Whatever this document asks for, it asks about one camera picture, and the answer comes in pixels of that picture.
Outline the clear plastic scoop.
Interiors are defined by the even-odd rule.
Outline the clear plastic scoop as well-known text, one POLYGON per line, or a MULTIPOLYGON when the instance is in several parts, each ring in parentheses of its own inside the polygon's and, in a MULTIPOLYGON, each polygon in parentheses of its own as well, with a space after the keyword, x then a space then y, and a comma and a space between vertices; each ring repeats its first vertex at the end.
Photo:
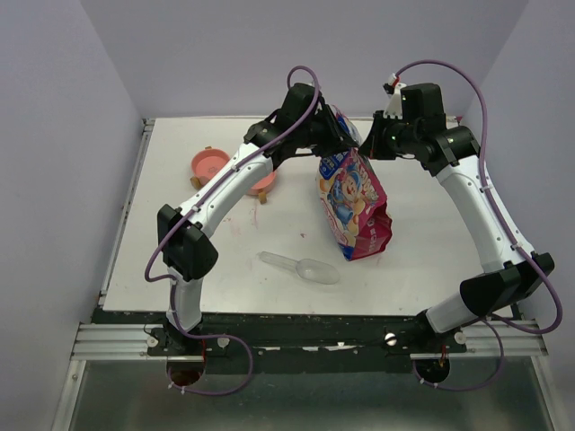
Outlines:
POLYGON ((316 284, 331 286, 339 283, 341 279, 338 269, 318 260, 295 260, 267 251, 260 252, 259 258, 271 266, 291 271, 300 278, 316 284))

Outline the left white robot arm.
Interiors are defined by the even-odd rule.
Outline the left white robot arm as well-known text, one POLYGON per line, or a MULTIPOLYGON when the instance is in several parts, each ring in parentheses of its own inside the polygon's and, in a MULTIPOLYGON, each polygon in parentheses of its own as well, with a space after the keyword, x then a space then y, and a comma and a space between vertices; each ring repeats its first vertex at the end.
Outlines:
POLYGON ((202 282, 218 259, 210 238, 227 213, 298 150, 326 157, 359 143, 353 124, 319 90, 294 84, 282 106, 248 128, 236 153, 195 196, 159 210, 158 246, 171 285, 167 317, 174 326, 168 343, 177 353, 188 355, 198 347, 202 282))

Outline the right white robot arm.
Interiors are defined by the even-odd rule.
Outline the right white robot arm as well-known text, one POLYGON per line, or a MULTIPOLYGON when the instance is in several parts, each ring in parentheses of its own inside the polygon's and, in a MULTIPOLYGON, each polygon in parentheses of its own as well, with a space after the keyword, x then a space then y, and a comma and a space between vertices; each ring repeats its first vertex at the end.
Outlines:
POLYGON ((513 223, 480 166, 480 144, 465 126, 449 128, 437 84, 384 86, 390 101, 373 115, 362 155, 394 160, 411 155, 447 192, 471 234, 482 273, 461 282, 458 293, 418 316, 415 345, 426 352, 446 333, 527 299, 549 275, 554 261, 538 253, 513 223))

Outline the pink pet food bag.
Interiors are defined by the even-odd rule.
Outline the pink pet food bag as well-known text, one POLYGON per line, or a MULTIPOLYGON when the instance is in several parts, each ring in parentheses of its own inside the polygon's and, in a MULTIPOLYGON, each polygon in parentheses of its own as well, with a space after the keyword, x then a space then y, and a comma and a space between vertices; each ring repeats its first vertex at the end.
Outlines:
POLYGON ((383 252, 392 239, 392 219, 387 213, 387 195, 369 160, 357 149, 323 158, 316 183, 345 260, 383 252))

